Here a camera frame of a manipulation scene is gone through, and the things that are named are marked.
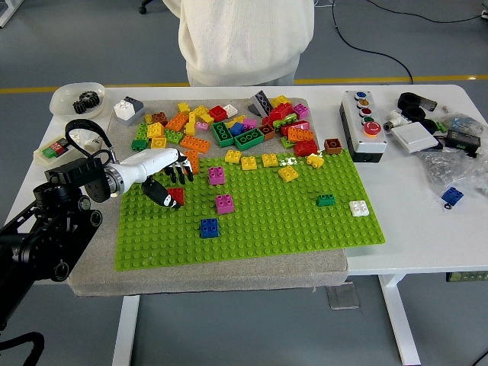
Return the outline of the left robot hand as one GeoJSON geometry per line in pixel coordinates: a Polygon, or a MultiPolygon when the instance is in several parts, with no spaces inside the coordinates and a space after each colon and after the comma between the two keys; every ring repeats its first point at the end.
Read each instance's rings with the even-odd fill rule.
{"type": "Polygon", "coordinates": [[[145,149],[120,163],[108,164],[105,173],[112,197],[125,194],[134,183],[141,183],[143,193],[163,207],[178,209],[181,205],[168,193],[153,175],[164,170],[173,183],[178,177],[185,183],[186,171],[189,181],[193,172],[188,157],[174,148],[145,149]]]}

